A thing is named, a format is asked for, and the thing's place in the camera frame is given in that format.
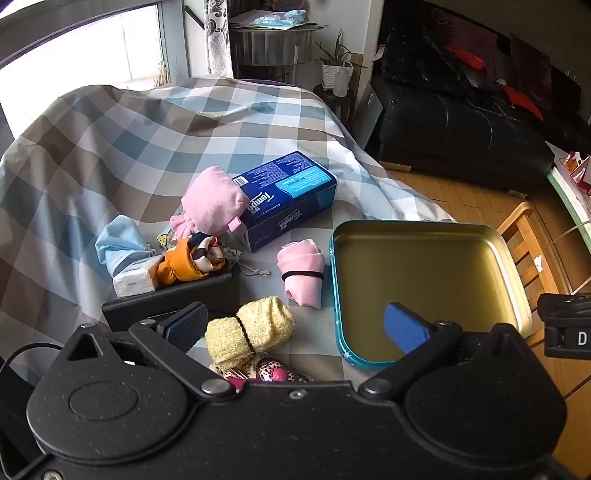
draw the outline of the tempo tissue box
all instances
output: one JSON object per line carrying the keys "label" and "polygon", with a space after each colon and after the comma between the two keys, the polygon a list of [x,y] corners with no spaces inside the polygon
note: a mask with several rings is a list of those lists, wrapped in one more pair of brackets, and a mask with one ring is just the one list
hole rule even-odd
{"label": "tempo tissue box", "polygon": [[331,206],[337,185],[331,173],[297,151],[233,180],[250,200],[234,234],[251,252]]}

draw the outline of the potted plant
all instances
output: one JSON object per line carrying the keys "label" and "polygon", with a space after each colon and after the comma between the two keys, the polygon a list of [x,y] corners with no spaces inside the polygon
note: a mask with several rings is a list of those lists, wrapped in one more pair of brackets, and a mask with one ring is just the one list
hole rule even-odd
{"label": "potted plant", "polygon": [[351,75],[353,75],[353,65],[346,60],[347,55],[351,55],[351,51],[343,45],[343,29],[339,30],[339,35],[336,37],[334,52],[331,53],[325,50],[322,47],[322,42],[316,42],[316,44],[326,55],[326,58],[318,59],[322,62],[322,86],[324,89],[330,90],[333,88],[335,75],[339,70],[344,70],[350,80]]}

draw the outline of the red pillow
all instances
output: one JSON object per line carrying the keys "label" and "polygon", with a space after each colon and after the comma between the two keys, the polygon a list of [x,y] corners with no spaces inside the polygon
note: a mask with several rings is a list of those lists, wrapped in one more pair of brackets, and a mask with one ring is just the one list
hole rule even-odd
{"label": "red pillow", "polygon": [[484,60],[477,57],[476,55],[473,55],[469,51],[460,47],[451,47],[449,45],[446,45],[445,47],[455,58],[460,60],[462,63],[465,63],[469,67],[472,67],[474,70],[481,72],[486,68],[486,63]]}
{"label": "red pillow", "polygon": [[540,112],[540,110],[534,105],[534,102],[532,102],[526,94],[521,93],[519,90],[515,90],[513,87],[510,87],[509,85],[499,85],[499,87],[501,87],[509,97],[511,106],[519,105],[523,108],[527,108],[536,117],[544,121],[542,112]]}

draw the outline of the black box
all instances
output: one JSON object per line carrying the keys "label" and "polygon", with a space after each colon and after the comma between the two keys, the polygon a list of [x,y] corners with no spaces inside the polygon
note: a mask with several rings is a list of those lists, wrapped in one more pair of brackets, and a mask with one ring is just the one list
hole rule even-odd
{"label": "black box", "polygon": [[108,301],[101,307],[114,332],[127,331],[147,317],[176,312],[194,301],[207,306],[210,319],[236,315],[240,308],[238,289],[230,270],[203,280],[182,282],[149,293]]}

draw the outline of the pink bead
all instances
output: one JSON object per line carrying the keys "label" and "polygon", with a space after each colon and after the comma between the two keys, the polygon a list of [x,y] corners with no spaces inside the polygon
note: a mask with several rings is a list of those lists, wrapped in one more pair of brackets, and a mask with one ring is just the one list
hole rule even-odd
{"label": "pink bead", "polygon": [[287,372],[282,368],[274,368],[272,379],[274,382],[287,382]]}

